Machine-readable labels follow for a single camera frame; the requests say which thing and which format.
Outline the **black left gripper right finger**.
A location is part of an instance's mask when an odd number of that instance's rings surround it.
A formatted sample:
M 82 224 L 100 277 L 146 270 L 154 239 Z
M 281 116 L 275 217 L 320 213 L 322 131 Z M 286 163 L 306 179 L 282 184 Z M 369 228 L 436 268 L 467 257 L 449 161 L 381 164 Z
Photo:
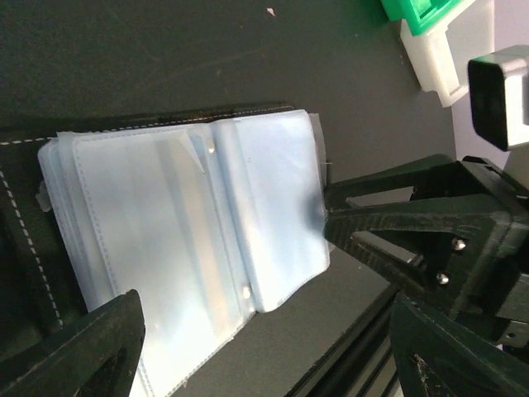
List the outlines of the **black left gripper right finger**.
M 399 293 L 390 341 L 405 396 L 527 396 L 528 365 Z

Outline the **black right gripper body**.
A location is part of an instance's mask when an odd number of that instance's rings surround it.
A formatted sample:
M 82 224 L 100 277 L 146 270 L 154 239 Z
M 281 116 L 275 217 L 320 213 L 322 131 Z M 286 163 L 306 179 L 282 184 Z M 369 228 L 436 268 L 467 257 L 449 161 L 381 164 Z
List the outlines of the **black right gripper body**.
M 528 190 L 488 160 L 431 167 L 413 199 L 431 202 L 437 233 L 426 257 L 449 318 L 496 343 L 528 341 Z

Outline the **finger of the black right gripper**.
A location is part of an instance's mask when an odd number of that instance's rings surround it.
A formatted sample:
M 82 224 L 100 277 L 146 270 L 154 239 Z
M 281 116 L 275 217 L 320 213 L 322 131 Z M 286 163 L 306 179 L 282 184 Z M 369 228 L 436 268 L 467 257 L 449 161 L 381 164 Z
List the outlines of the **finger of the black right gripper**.
M 389 204 L 333 211 L 325 238 L 445 314 L 480 313 L 494 266 L 517 249 L 517 226 L 495 204 L 474 211 L 401 211 Z
M 464 211 L 466 197 L 449 197 L 437 191 L 454 166 L 455 161 L 446 155 L 431 155 L 375 174 L 329 184 L 324 194 L 326 209 L 350 210 L 349 199 L 414 187 L 418 198 L 389 206 L 401 211 Z

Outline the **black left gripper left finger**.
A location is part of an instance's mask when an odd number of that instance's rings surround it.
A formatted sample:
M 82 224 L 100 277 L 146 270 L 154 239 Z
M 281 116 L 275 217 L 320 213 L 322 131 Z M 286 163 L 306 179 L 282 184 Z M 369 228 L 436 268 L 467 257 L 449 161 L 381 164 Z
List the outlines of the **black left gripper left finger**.
M 1 362 L 2 396 L 128 396 L 145 340 L 134 289 Z

